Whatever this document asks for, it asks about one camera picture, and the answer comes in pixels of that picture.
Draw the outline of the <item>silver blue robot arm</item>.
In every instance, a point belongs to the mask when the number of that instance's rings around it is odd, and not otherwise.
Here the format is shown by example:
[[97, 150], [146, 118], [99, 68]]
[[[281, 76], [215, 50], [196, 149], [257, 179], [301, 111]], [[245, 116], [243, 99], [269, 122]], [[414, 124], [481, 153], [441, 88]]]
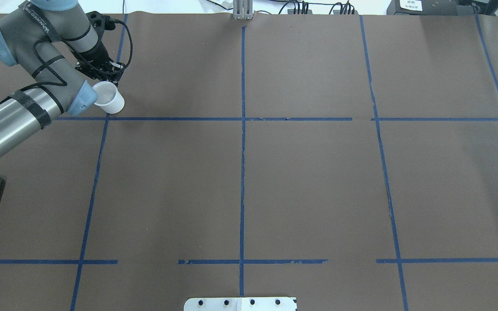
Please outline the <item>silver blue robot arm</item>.
[[88, 79], [117, 86], [129, 63], [113, 60], [102, 41], [117, 24], [126, 26], [77, 0], [26, 0], [0, 19], [0, 61], [34, 80], [0, 101], [0, 158], [62, 114], [94, 105]]

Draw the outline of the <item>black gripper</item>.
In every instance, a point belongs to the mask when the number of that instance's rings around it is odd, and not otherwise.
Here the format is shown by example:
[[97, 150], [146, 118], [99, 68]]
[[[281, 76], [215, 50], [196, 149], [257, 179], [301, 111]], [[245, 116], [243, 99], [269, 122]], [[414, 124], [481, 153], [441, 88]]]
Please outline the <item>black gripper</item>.
[[75, 52], [75, 58], [77, 59], [75, 67], [77, 71], [102, 82], [119, 83], [126, 69], [126, 64], [116, 62], [109, 57], [102, 41], [98, 41], [89, 51]]

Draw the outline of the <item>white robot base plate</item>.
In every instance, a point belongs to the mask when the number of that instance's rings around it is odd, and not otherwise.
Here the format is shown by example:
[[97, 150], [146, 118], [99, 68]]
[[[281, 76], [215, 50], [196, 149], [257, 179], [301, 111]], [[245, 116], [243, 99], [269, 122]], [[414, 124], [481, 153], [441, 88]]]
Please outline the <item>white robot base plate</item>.
[[292, 297], [202, 297], [187, 299], [184, 311], [297, 311]]

